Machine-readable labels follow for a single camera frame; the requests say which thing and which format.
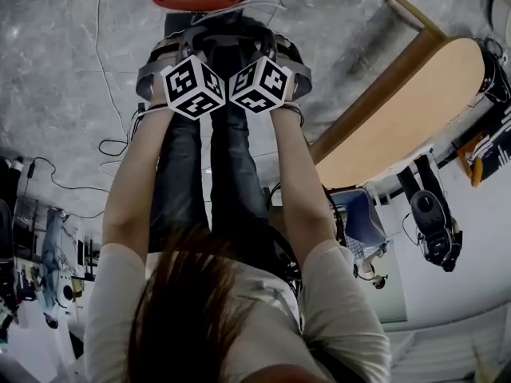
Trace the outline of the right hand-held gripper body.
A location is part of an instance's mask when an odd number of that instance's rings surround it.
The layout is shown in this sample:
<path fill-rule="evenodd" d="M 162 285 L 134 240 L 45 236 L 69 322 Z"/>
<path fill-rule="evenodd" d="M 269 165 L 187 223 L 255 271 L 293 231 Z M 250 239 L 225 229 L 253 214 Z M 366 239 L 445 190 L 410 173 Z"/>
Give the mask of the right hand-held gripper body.
<path fill-rule="evenodd" d="M 276 37 L 263 34 L 248 64 L 229 79 L 229 100 L 246 111 L 271 111 L 284 104 L 293 72 L 277 61 Z"/>

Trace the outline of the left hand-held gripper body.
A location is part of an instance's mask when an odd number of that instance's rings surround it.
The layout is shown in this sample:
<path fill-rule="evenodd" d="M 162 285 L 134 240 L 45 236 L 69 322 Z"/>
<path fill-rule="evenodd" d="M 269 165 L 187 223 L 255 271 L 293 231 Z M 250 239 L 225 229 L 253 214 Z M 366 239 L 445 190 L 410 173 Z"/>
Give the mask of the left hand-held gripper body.
<path fill-rule="evenodd" d="M 193 50 L 185 57 L 179 51 L 184 32 L 172 33 L 165 38 L 162 48 L 170 49 L 169 63 L 160 71 L 168 107 L 188 119 L 200 119 L 203 115 L 226 104 L 224 80 L 208 65 L 206 53 Z"/>

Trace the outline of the person's left forearm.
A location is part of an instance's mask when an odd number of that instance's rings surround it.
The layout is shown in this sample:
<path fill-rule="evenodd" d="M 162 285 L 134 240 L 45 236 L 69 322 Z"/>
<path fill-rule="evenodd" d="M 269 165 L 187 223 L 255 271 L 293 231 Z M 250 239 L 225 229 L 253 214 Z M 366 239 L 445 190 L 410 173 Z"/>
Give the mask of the person's left forearm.
<path fill-rule="evenodd" d="M 170 110 L 142 119 L 109 191 L 102 224 L 102 242 L 121 244 L 145 261 L 150 215 L 161 145 L 173 117 Z"/>

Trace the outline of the person's right forearm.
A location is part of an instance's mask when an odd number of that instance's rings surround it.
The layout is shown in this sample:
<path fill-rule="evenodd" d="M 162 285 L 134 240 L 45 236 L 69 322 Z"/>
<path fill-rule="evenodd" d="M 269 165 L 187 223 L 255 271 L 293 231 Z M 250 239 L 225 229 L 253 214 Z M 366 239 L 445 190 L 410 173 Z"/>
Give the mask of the person's right forearm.
<path fill-rule="evenodd" d="M 283 216 L 300 266 L 320 243 L 335 238 L 333 215 L 300 128 L 299 114 L 271 111 L 279 155 Z"/>

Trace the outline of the person's dark jeans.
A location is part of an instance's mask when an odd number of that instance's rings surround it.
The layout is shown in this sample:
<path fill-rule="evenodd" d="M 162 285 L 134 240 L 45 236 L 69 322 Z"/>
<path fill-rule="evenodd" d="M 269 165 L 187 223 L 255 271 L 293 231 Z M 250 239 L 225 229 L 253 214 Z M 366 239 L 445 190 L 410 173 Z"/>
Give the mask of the person's dark jeans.
<path fill-rule="evenodd" d="M 200 122 L 172 116 L 157 165 L 149 252 L 161 252 L 171 231 L 200 227 L 231 244 L 231 255 L 268 269 L 277 260 L 245 111 L 228 102 L 211 114 L 212 218 L 204 206 Z"/>

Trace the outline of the oval wooden table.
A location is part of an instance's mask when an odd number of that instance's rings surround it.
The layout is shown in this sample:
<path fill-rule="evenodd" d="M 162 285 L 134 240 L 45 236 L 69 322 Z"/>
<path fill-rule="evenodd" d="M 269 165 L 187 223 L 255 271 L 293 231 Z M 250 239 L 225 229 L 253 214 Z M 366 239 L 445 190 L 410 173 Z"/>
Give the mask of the oval wooden table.
<path fill-rule="evenodd" d="M 362 186 L 399 171 L 457 118 L 481 87 L 473 38 L 448 37 L 408 0 L 393 0 L 421 29 L 355 102 L 312 144 L 326 188 Z"/>

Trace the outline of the blue chair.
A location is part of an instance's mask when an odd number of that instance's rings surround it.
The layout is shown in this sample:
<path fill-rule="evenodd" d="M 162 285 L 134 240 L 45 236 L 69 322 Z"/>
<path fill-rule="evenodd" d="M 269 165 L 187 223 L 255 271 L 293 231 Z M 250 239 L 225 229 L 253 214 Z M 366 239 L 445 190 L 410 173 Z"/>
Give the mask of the blue chair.
<path fill-rule="evenodd" d="M 346 235 L 364 247 L 377 247 L 387 240 L 373 200 L 365 188 L 333 191 L 331 197 L 336 207 L 347 213 L 344 226 Z"/>

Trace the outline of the orange cushion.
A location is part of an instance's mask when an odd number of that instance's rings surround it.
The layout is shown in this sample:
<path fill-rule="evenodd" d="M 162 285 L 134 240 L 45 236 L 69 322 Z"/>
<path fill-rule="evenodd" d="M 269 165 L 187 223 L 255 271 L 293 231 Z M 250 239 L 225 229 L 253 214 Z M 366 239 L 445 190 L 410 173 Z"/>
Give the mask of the orange cushion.
<path fill-rule="evenodd" d="M 465 174 L 470 179 L 471 186 L 477 188 L 481 182 L 483 173 L 483 163 L 481 159 L 475 158 L 473 162 L 469 162 L 467 157 L 472 156 L 476 145 L 482 140 L 483 135 L 479 132 L 475 137 L 463 144 L 457 151 L 458 159 L 461 163 Z"/>

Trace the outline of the person's white shirt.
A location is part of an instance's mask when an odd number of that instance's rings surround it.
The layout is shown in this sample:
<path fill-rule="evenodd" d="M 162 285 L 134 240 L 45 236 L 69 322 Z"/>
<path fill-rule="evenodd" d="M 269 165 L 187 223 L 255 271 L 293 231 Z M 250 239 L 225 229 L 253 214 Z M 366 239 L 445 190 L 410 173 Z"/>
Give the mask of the person's white shirt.
<path fill-rule="evenodd" d="M 273 365 L 297 365 L 322 379 L 332 377 L 314 359 L 313 345 L 355 371 L 367 383 L 390 383 L 390 343 L 353 275 L 351 252 L 334 240 L 308 255 L 303 291 L 295 296 L 282 279 L 235 263 L 234 308 L 249 308 L 240 336 L 228 352 L 225 377 L 240 383 Z M 127 247 L 101 250 L 85 323 L 85 374 L 91 383 L 121 383 L 129 331 L 145 265 Z"/>

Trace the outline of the black white striped mat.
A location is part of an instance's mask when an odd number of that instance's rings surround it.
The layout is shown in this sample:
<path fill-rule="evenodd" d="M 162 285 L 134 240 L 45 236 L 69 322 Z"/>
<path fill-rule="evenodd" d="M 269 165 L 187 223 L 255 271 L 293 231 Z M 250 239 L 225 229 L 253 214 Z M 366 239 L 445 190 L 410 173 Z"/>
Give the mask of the black white striped mat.
<path fill-rule="evenodd" d="M 502 168 L 511 166 L 511 103 L 494 105 L 454 141 L 455 151 L 479 132 L 483 138 L 476 145 L 473 155 L 467 159 L 469 162 L 473 162 L 476 157 L 481 159 L 481 184 Z"/>

